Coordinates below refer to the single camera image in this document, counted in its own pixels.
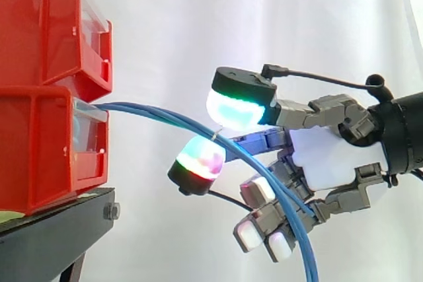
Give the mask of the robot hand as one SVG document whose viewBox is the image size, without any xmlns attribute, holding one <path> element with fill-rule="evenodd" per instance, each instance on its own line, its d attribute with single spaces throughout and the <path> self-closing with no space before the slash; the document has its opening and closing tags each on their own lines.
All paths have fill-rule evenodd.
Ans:
<svg viewBox="0 0 423 282">
<path fill-rule="evenodd" d="M 307 104 L 276 98 L 276 77 L 298 76 L 346 87 L 364 89 L 379 103 L 392 95 L 383 77 L 370 75 L 365 85 L 355 85 L 264 65 L 261 73 L 218 67 L 211 84 L 207 108 L 223 127 L 244 130 L 254 124 L 274 129 L 235 137 L 232 141 L 255 155 L 277 151 L 265 166 L 284 185 L 295 216 L 307 234 L 331 215 L 370 207 L 367 189 L 390 182 L 390 162 L 380 141 L 384 127 L 377 115 L 347 94 L 326 95 Z M 223 164 L 241 159 L 204 137 L 191 139 L 168 171 L 169 179 L 184 195 L 212 194 L 212 184 Z M 249 214 L 236 224 L 233 234 L 243 252 L 265 245 L 273 262 L 291 256 L 300 238 L 288 220 L 270 181 L 259 172 L 240 185 Z"/>
</svg>

